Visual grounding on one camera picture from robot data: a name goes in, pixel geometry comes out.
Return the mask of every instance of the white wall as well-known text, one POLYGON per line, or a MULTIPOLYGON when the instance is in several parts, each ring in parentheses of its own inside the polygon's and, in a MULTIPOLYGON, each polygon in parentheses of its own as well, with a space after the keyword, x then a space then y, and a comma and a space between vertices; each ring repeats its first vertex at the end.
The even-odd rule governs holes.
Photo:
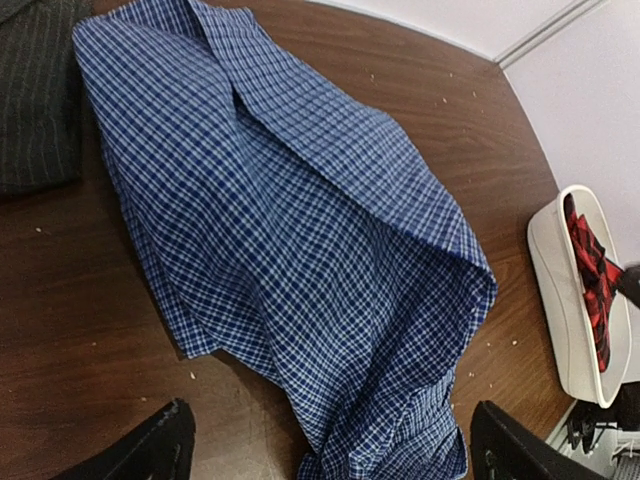
POLYGON ((574 0, 312 0, 441 38, 495 59, 574 0))
MULTIPOLYGON (((640 261, 640 2, 611 0, 506 74, 558 186, 591 187, 621 262, 640 261)), ((640 312, 630 311, 640 379, 640 312)))

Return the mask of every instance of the red and black fabric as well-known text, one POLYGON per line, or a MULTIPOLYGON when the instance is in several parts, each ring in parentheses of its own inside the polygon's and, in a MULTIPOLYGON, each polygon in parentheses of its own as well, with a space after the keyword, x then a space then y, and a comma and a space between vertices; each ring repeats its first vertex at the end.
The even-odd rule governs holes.
POLYGON ((598 367, 604 372, 609 366, 609 312, 623 270, 605 256, 605 249, 589 228, 584 215, 576 213, 572 195, 564 199, 564 214, 584 285, 584 301, 593 328, 598 355, 598 367))

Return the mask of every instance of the brown wooden surface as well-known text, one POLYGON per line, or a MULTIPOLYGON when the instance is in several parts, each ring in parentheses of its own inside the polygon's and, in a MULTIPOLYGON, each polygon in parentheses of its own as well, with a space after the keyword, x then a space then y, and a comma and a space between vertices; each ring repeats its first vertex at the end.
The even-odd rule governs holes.
MULTIPOLYGON (((96 0, 96 10, 121 3, 96 0)), ((440 41, 328 7, 218 4, 251 6, 276 42, 407 130, 462 205, 500 283, 458 369, 456 417, 468 441, 473 408, 491 399, 546 435, 569 399, 525 226, 557 190, 502 73, 440 41)), ((48 478, 174 396, 197 419, 194 479, 294 478, 308 446, 286 397, 228 355, 179 361, 91 129, 86 145, 82 184, 0 203, 0 478, 48 478)))

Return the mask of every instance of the white plastic container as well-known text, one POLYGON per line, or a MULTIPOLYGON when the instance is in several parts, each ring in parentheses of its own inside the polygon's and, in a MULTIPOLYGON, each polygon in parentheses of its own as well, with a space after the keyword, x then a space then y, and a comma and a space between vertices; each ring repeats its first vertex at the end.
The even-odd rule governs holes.
POLYGON ((593 330, 584 303, 584 287, 564 218, 563 201, 573 194, 578 215, 618 263, 611 233, 593 192, 581 185, 564 189, 555 201, 529 222, 527 238, 540 294, 547 315, 551 342, 562 388, 574 398, 609 408, 613 403, 631 356, 631 326, 626 299, 616 295, 609 315, 611 359, 603 373, 598 370, 593 330))

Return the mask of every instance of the blue shirt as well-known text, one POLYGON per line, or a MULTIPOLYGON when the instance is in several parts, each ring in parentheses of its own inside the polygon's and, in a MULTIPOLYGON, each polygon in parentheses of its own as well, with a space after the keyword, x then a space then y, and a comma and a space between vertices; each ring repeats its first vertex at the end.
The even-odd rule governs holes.
POLYGON ((496 285, 459 206, 387 114, 248 10, 141 0, 75 28, 103 157, 187 356, 281 386, 300 479, 451 479, 449 395, 496 285))

